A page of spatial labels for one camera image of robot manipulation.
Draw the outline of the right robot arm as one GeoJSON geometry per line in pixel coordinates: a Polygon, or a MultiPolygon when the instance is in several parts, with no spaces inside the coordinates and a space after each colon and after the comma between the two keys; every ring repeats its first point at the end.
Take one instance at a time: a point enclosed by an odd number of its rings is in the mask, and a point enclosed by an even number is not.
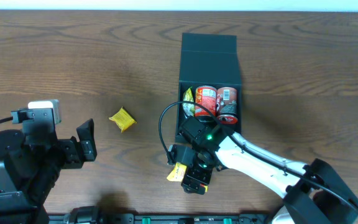
{"type": "Polygon", "coordinates": [[[188,145],[165,146],[168,163],[188,194],[203,195],[214,169],[237,170],[275,192],[283,206],[270,223],[354,223],[358,198],[325,161],[292,161],[221,125],[180,127],[188,145]]]}

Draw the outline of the red Pringles can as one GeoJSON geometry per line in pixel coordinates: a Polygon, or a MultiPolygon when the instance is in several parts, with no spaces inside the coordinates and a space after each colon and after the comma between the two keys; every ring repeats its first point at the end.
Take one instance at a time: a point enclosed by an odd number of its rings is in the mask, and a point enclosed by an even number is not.
{"type": "Polygon", "coordinates": [[[222,87],[217,90],[216,115],[222,124],[236,124],[237,90],[232,87],[222,87]]]}
{"type": "Polygon", "coordinates": [[[216,116],[216,95],[217,89],[213,86],[199,86],[196,89],[195,103],[203,106],[212,114],[209,114],[206,110],[195,106],[195,117],[201,122],[212,122],[213,117],[216,116]]]}

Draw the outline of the orange yellow snack bag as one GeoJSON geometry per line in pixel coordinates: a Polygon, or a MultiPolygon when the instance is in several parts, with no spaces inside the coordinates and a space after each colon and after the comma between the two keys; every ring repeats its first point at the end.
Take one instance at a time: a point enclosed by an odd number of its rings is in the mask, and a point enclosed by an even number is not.
{"type": "Polygon", "coordinates": [[[189,169],[186,165],[177,162],[167,180],[170,182],[180,182],[185,193],[204,195],[208,191],[208,184],[205,182],[206,176],[196,169],[189,169]]]}

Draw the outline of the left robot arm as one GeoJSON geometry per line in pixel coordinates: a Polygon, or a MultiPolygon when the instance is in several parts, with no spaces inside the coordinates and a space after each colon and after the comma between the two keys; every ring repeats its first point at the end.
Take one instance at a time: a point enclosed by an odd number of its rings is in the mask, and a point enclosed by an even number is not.
{"type": "Polygon", "coordinates": [[[58,139],[52,121],[25,121],[0,132],[0,223],[48,223],[44,203],[63,169],[80,169],[97,151],[94,121],[58,139]]]}

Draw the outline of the dark green box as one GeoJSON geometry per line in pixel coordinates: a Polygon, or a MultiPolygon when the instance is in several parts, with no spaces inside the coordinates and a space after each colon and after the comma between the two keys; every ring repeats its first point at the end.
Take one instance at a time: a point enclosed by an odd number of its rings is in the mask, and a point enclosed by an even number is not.
{"type": "Polygon", "coordinates": [[[237,90],[238,122],[230,127],[240,133],[242,77],[235,35],[182,34],[178,100],[183,99],[187,89],[191,88],[195,93],[195,89],[203,85],[237,90]]]}

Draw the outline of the small yellow snack packet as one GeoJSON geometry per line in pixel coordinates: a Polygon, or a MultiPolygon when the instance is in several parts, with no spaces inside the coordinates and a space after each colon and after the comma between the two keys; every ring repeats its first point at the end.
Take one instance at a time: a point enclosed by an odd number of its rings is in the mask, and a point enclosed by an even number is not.
{"type": "Polygon", "coordinates": [[[121,133],[137,123],[137,121],[124,107],[121,107],[117,113],[115,113],[112,117],[109,117],[109,120],[118,126],[121,133]]]}

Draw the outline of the green yellow snack bar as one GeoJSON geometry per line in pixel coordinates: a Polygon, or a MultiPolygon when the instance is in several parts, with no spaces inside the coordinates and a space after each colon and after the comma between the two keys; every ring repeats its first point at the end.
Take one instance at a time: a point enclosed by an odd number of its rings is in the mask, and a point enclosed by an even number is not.
{"type": "Polygon", "coordinates": [[[189,101],[189,103],[182,103],[184,114],[186,117],[195,115],[194,96],[192,94],[192,87],[189,87],[183,94],[183,101],[189,101]]]}

